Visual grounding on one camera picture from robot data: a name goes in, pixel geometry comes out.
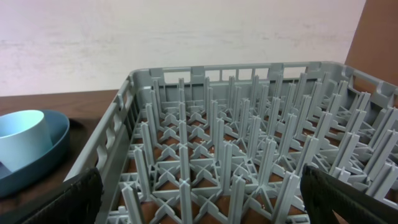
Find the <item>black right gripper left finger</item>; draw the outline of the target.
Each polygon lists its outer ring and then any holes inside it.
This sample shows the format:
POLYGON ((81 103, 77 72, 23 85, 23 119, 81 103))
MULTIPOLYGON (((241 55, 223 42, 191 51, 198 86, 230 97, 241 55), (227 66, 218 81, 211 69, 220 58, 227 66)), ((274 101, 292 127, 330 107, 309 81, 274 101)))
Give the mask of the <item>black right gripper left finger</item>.
POLYGON ((1 215, 7 223, 94 223, 100 210, 103 182, 97 168, 63 182, 46 195, 1 215))

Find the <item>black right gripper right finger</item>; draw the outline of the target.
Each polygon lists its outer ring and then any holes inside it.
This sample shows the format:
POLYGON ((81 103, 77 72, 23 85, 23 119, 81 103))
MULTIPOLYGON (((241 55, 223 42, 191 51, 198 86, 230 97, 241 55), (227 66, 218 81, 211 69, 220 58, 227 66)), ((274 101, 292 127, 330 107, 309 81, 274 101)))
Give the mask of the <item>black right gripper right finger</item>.
POLYGON ((314 166, 303 166, 300 191, 311 223, 397 223, 396 209, 314 166))

